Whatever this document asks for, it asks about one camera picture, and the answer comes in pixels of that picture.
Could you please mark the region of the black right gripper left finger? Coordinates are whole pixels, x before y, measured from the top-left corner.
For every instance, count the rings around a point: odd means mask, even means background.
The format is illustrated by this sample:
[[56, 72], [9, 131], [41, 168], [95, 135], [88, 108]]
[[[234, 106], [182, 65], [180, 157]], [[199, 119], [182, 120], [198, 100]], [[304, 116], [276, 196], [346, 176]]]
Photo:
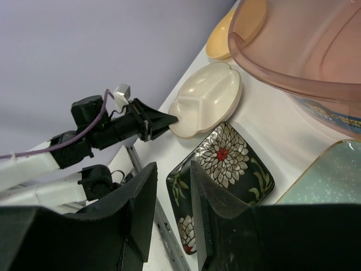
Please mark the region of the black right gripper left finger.
[[157, 164], [76, 213], [1, 208], [2, 270], [142, 270], [148, 261]]

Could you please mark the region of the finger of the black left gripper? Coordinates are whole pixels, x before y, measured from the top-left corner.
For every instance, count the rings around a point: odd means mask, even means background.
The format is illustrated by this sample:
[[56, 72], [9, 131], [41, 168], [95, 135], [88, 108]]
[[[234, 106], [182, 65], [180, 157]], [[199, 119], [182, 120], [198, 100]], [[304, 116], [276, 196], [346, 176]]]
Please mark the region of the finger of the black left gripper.
[[169, 126], [163, 126], [161, 128], [155, 129], [152, 126], [149, 126], [146, 130], [144, 141], [154, 141], [161, 135], [163, 135], [165, 132], [169, 130]]
[[139, 117], [140, 123], [143, 124], [146, 129], [149, 126], [158, 129], [178, 122], [178, 118], [176, 116], [153, 109], [141, 102], [138, 98], [133, 100], [133, 108]]

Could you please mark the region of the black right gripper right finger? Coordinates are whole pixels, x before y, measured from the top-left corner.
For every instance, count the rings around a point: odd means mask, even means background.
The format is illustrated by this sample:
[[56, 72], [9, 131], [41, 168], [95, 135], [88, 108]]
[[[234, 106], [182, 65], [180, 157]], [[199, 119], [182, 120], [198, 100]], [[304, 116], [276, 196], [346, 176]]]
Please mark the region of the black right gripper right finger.
[[250, 206], [193, 161], [199, 270], [359, 270], [360, 205]]

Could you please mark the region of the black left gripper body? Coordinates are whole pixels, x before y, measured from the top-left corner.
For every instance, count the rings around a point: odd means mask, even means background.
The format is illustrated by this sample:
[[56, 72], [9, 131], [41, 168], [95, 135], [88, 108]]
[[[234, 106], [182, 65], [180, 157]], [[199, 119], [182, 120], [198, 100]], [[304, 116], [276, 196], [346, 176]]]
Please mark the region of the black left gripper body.
[[124, 115], [108, 118], [100, 127], [90, 131], [91, 147], [103, 150], [133, 136], [149, 140], [149, 117], [144, 104], [128, 104]]

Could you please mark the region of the white divided round plate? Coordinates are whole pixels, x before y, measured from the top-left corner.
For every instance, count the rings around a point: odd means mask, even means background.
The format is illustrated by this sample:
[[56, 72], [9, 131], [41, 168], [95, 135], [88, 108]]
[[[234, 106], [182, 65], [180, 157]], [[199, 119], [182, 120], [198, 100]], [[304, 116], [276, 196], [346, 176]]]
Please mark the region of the white divided round plate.
[[235, 112], [243, 90], [241, 74], [227, 63], [213, 63], [195, 72], [180, 87], [169, 107], [178, 122], [169, 126], [182, 139], [205, 133]]

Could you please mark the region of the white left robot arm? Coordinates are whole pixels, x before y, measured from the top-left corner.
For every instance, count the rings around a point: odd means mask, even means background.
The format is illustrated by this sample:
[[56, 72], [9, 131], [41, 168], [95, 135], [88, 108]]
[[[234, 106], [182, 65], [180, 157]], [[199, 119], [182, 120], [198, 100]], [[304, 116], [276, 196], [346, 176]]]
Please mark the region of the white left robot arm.
[[155, 110], [138, 99], [123, 105], [121, 116], [106, 110], [108, 94], [94, 95], [71, 107], [76, 130], [56, 135], [34, 149], [1, 156], [1, 205], [58, 207], [69, 203], [101, 199], [118, 189], [126, 177], [114, 164], [93, 165], [69, 176], [32, 186], [19, 185], [93, 157], [130, 137], [153, 141], [178, 121], [173, 115]]

